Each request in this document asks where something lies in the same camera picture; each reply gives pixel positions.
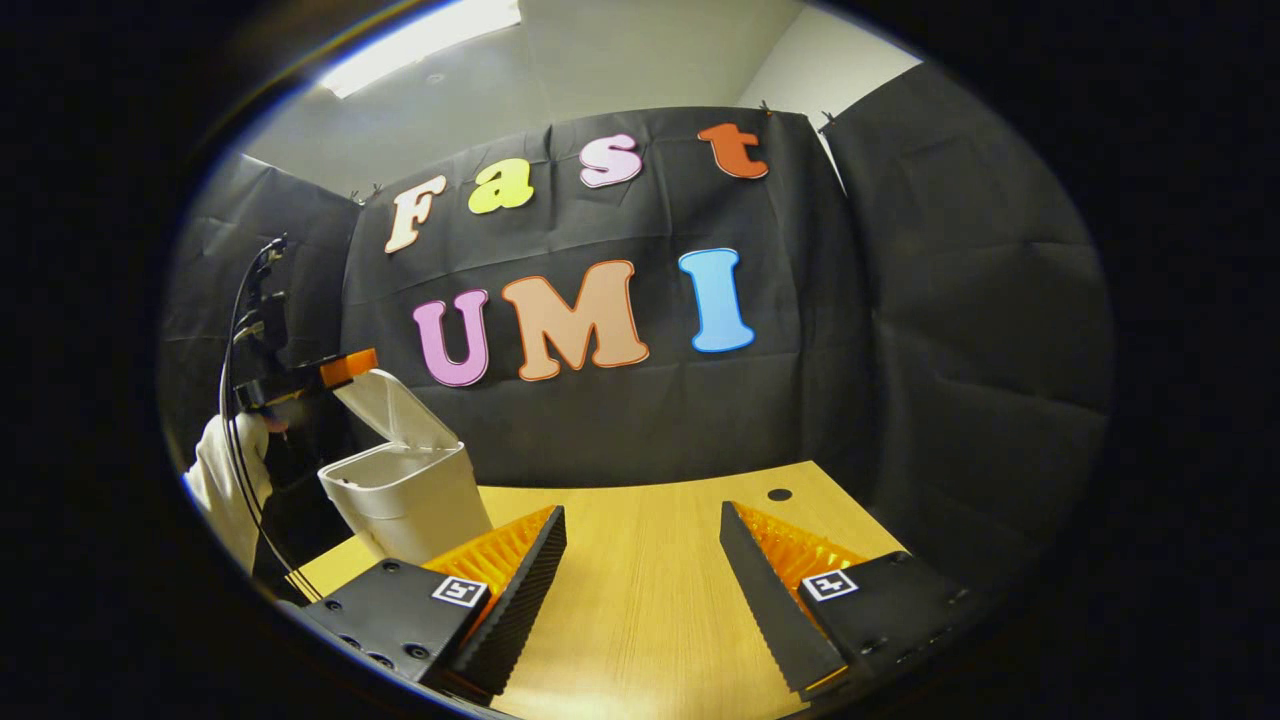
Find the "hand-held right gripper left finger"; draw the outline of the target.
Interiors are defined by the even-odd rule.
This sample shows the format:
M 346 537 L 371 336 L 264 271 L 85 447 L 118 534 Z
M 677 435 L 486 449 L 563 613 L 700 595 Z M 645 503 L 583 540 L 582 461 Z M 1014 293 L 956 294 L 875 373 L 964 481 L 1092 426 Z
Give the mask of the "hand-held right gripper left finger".
M 376 561 L 303 619 L 413 684 L 489 701 L 515 670 L 567 548 L 547 506 L 428 562 Z

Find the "wooden desktop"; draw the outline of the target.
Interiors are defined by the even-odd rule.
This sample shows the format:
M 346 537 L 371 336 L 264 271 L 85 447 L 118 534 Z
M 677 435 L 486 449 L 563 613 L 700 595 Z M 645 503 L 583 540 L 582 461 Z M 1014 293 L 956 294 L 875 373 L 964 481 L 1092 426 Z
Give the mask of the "wooden desktop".
M 506 691 L 486 706 L 430 678 L 474 717 L 777 720 L 787 688 L 719 542 L 735 501 L 874 559 L 900 542 L 817 464 L 611 488 L 484 486 L 493 524 L 564 507 L 567 547 Z

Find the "black backdrop cloth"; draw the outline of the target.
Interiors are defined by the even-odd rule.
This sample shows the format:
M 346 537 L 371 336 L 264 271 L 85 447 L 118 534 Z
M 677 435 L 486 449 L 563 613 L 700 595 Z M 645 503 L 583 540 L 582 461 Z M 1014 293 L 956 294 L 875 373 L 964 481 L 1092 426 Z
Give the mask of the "black backdrop cloth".
M 979 591 L 1052 543 L 1100 451 L 1100 254 L 1002 118 L 922 64 L 823 131 L 662 108 L 526 129 L 364 205 L 230 159 L 161 315 L 170 446 L 218 411 L 230 306 L 268 288 L 306 363 L 372 347 L 485 486 L 612 487 L 818 462 Z

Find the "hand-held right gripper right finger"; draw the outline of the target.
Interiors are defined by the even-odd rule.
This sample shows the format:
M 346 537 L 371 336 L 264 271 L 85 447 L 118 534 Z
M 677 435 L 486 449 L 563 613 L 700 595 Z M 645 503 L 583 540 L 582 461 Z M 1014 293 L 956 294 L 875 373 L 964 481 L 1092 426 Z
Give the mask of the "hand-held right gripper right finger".
M 787 687 L 803 701 L 865 694 L 948 644 L 977 594 L 924 560 L 864 557 L 745 503 L 719 543 Z

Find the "white desktop garbage bin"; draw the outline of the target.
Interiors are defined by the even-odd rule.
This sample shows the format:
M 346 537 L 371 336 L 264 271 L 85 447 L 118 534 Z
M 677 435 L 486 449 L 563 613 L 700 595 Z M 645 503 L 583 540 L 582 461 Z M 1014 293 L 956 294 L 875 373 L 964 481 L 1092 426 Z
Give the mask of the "white desktop garbage bin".
M 415 393 L 372 369 L 335 395 L 383 438 L 317 473 L 371 553 L 425 565 L 492 530 L 465 443 Z

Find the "ceiling light panel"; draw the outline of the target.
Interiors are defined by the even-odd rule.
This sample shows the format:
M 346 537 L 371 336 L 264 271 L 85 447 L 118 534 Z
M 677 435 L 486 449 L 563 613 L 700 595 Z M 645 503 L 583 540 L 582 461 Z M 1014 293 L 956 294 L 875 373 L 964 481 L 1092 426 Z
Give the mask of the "ceiling light panel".
M 398 70 L 449 47 L 522 22 L 518 0 L 449 0 L 339 55 L 316 85 L 347 99 Z

